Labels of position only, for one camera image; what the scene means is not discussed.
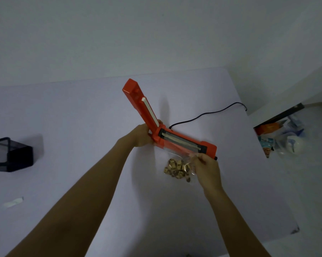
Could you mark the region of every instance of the human arm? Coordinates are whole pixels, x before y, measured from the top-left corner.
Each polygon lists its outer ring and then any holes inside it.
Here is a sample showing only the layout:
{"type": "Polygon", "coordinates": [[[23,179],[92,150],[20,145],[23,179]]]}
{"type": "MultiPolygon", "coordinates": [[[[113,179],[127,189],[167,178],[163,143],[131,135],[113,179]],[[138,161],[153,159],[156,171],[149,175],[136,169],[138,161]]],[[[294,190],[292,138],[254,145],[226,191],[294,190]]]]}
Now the human arm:
{"type": "Polygon", "coordinates": [[[146,124],[120,138],[49,210],[7,257],[85,256],[133,147],[152,143],[146,124]]]}
{"type": "Polygon", "coordinates": [[[212,207],[230,257],[270,257],[223,190],[218,162],[202,153],[193,155],[191,162],[212,207]]]}

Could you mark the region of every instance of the black mesh basket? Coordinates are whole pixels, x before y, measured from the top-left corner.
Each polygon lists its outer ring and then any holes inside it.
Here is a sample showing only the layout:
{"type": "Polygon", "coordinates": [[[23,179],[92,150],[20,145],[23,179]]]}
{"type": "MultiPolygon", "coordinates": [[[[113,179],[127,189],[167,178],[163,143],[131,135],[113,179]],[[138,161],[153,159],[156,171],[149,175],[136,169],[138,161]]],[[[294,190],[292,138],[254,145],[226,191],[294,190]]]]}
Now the black mesh basket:
{"type": "Polygon", "coordinates": [[[10,140],[0,139],[0,171],[13,172],[34,164],[33,147],[10,140]]]}

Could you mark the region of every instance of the small white object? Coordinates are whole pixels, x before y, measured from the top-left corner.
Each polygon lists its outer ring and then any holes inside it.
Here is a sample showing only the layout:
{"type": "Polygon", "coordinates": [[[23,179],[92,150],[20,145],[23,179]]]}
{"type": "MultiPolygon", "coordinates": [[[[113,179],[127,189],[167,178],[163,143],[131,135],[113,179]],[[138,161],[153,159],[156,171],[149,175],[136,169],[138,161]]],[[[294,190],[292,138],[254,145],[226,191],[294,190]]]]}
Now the small white object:
{"type": "Polygon", "coordinates": [[[302,138],[291,135],[287,136],[286,149],[292,154],[300,154],[304,148],[304,141],[302,138]]]}
{"type": "Polygon", "coordinates": [[[14,205],[17,205],[17,204],[19,204],[19,203],[22,203],[23,202],[23,197],[19,197],[19,198],[17,198],[17,199],[15,199],[15,200],[13,200],[13,201],[10,201],[10,202],[7,202],[7,203],[4,203],[2,206],[4,207],[4,208],[9,208],[9,207],[12,207],[12,206],[14,206],[14,205]]]}
{"type": "Polygon", "coordinates": [[[149,105],[149,103],[148,103],[147,98],[146,98],[146,97],[142,97],[142,102],[143,102],[143,103],[146,105],[146,107],[148,108],[148,111],[149,111],[149,113],[150,113],[151,117],[153,117],[153,120],[154,120],[154,122],[156,123],[156,126],[157,126],[157,127],[159,127],[158,119],[156,118],[156,116],[155,116],[155,114],[154,114],[153,110],[151,109],[151,107],[150,107],[150,105],[149,105]]]}

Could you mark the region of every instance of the floor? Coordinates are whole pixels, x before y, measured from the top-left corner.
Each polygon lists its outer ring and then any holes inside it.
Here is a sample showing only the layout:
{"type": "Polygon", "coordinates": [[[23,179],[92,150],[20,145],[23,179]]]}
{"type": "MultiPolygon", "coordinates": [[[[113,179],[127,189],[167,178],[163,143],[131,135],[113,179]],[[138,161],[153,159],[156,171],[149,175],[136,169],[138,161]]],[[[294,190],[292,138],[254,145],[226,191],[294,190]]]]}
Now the floor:
{"type": "Polygon", "coordinates": [[[297,116],[306,128],[305,151],[299,156],[272,152],[269,163],[300,231],[265,243],[273,257],[322,256],[322,107],[305,108],[297,116]]]}

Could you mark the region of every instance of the white tabletop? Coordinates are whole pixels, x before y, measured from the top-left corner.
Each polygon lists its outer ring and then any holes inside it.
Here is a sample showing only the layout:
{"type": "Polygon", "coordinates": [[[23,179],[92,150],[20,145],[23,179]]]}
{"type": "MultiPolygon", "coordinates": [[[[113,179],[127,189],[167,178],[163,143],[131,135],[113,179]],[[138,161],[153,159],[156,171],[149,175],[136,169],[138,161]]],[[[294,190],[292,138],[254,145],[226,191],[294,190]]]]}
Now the white tabletop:
{"type": "MultiPolygon", "coordinates": [[[[0,138],[35,148],[34,166],[0,173],[0,256],[142,118],[122,92],[129,77],[0,87],[0,138]],[[24,201],[4,210],[18,197],[24,201]]],[[[131,76],[166,125],[240,101],[221,68],[131,76]]],[[[296,222],[270,181],[269,167],[241,105],[174,130],[217,145],[222,182],[262,241],[296,222]]],[[[165,152],[146,146],[128,157],[108,212],[87,253],[96,256],[217,256],[226,253],[198,181],[163,174],[165,152]]]]}

